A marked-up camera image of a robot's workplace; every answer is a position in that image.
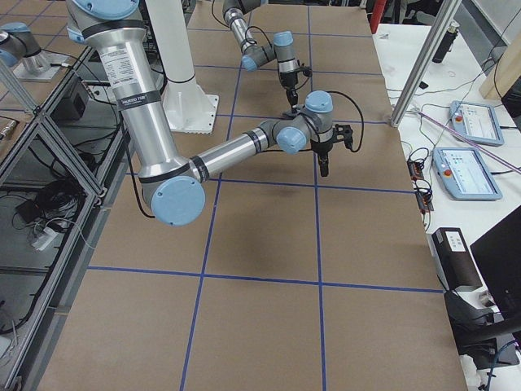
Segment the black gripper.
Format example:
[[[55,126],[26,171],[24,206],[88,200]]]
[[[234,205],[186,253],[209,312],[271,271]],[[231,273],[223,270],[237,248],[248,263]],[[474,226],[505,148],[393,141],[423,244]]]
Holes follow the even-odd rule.
[[[314,153],[318,155],[317,161],[322,176],[329,175],[329,156],[328,153],[334,146],[333,139],[330,138],[324,142],[310,140],[310,146]]]
[[[298,72],[280,72],[278,74],[281,86],[286,90],[287,101],[291,108],[296,108],[298,104],[298,93],[296,86],[298,85]]]

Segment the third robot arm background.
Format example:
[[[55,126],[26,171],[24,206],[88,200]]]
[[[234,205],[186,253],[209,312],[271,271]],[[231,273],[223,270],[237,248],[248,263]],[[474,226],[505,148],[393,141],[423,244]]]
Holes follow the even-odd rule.
[[[1,26],[1,61],[21,81],[48,82],[58,72],[43,52],[31,29],[22,22]]]

